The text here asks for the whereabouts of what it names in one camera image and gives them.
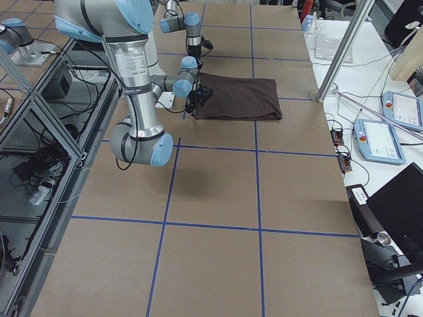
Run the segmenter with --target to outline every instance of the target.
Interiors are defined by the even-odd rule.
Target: white desk
[[[336,37],[342,37],[348,26],[348,22],[346,21],[320,20],[319,23],[321,23],[321,32],[325,32],[327,34],[330,34],[331,36]],[[356,38],[356,41],[353,43],[352,46],[353,64],[344,65],[366,64],[370,61],[380,59],[381,57],[386,56],[388,54],[389,52],[387,51],[385,45],[383,44],[373,25],[370,22],[365,22],[360,33]],[[318,65],[316,63],[329,64],[330,61],[315,58],[315,51],[311,48],[309,48],[309,55],[311,61],[313,62],[313,70],[317,84],[318,86],[320,86],[328,71],[329,66]],[[366,66],[343,66],[335,80],[335,83],[339,86],[339,91],[341,92],[350,92],[358,96],[380,96],[380,94],[382,93],[385,78],[387,76],[386,74],[388,73],[392,62],[392,58],[388,56],[382,59],[381,61],[370,63]],[[393,81],[390,77],[388,77],[384,92],[387,90],[399,92],[404,89],[407,89],[408,87],[409,86],[406,82]],[[403,93],[413,95],[410,89],[404,91]],[[355,96],[351,97],[357,100],[358,102],[365,101],[366,106],[378,111],[379,113],[382,112],[381,101],[379,98],[368,98],[367,100],[365,100],[365,98],[357,98]],[[343,98],[340,99],[339,105],[339,113],[354,122],[357,115],[359,114],[360,108]],[[350,122],[341,118],[336,113],[337,106],[338,98],[334,95],[329,95],[324,102],[325,112],[332,114],[335,120],[339,121],[342,124],[344,129],[352,128],[352,124]],[[332,116],[328,114],[327,118],[332,119]],[[370,114],[369,112],[366,112],[365,110],[360,113],[359,118],[380,121],[379,118],[377,118],[373,114]],[[332,126],[332,122],[328,122],[328,124],[329,127]],[[369,171],[370,179],[368,185],[365,187],[369,195],[374,194],[379,188],[385,185],[390,179],[396,176],[410,163],[415,162],[420,167],[423,167],[423,146],[404,146],[403,152],[406,158],[406,164],[404,165],[396,166],[391,164],[374,163],[368,162],[362,158],[361,154],[358,151],[358,147],[355,143],[355,140],[352,140],[351,138],[351,134],[352,130],[344,130],[344,142],[351,150],[352,158],[362,164]],[[397,129],[397,134],[401,143],[420,142],[420,140],[415,139],[410,135],[407,135],[399,129]],[[352,163],[352,168],[353,171],[346,173],[345,175],[345,186],[353,184],[365,184],[367,181],[367,174],[365,170],[354,162]],[[391,316],[391,313],[395,308],[395,304],[392,304],[391,306],[381,306],[383,299],[377,291],[375,291],[375,297],[378,301],[380,314],[382,316]],[[401,316],[407,316],[407,314],[423,316],[423,295],[410,297],[407,306]]]

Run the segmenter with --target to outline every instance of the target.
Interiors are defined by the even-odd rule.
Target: brown cloth
[[[204,107],[198,106],[196,119],[280,120],[274,79],[244,79],[200,74],[201,84],[213,89]]]

